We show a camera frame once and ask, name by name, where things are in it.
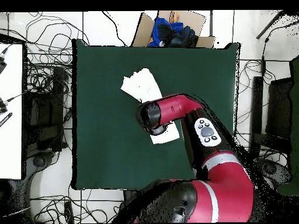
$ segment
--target white table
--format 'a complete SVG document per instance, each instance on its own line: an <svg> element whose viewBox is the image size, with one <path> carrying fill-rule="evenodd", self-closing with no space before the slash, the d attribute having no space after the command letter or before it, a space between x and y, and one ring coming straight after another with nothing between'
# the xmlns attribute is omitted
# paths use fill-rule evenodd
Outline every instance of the white table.
<svg viewBox="0 0 299 224"><path fill-rule="evenodd" d="M0 43L0 53L7 46ZM22 45L10 46L4 61L7 66L0 74L0 97L8 100L22 93ZM7 109L0 115L1 121L12 113L12 117L0 127L0 179L21 179L22 96L8 103Z"/></svg>

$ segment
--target red robot arm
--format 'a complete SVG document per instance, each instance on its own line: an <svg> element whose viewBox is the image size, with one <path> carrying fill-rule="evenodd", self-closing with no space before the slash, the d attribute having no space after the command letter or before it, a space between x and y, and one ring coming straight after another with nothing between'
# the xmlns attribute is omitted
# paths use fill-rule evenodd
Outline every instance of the red robot arm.
<svg viewBox="0 0 299 224"><path fill-rule="evenodd" d="M172 184L165 185L158 196L153 196L135 222L249 220L254 185L217 122L199 101L185 94L176 94L146 102L137 110L137 119L150 134L158 134L163 131L161 127L181 120L185 148L197 180L169 180Z"/></svg>

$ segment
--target green mat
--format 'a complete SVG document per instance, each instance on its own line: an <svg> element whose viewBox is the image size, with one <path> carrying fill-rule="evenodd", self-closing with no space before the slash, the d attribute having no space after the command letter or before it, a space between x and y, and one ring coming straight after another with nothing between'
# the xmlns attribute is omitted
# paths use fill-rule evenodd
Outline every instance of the green mat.
<svg viewBox="0 0 299 224"><path fill-rule="evenodd" d="M277 191L281 195L299 196L299 57L290 62L291 77L294 80L294 86L290 92L292 102L292 121L291 121L291 172L293 180L289 184L283 184Z"/></svg>
<svg viewBox="0 0 299 224"><path fill-rule="evenodd" d="M73 47L77 48L77 189L137 190L157 179L194 178L179 121L175 122L179 139L153 145L135 119L138 101L120 90L124 76L143 68L153 74L163 96L187 93L204 99L232 133L237 43L216 50L87 47L77 40Z"/></svg>

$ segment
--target gray button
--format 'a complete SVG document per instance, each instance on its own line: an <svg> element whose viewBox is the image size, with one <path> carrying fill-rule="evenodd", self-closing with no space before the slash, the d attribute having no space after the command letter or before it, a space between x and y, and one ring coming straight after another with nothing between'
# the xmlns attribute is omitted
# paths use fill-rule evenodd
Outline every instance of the gray button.
<svg viewBox="0 0 299 224"><path fill-rule="evenodd" d="M201 129L201 135L205 137L210 137L214 134L214 131L211 127L204 127Z"/></svg>

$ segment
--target blue cloth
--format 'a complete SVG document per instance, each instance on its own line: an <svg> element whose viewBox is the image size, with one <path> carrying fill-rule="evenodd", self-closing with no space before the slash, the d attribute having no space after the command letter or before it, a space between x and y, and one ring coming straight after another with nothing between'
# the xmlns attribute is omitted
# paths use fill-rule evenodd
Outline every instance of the blue cloth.
<svg viewBox="0 0 299 224"><path fill-rule="evenodd" d="M161 40L159 39L159 31L158 31L158 25L160 24L166 24L169 26L173 31L176 33L179 33L183 30L183 23L182 22L175 22L175 23L169 23L164 18L157 18L154 24L154 28L152 30L152 39L153 42L151 42L148 46L149 47L158 47Z"/></svg>

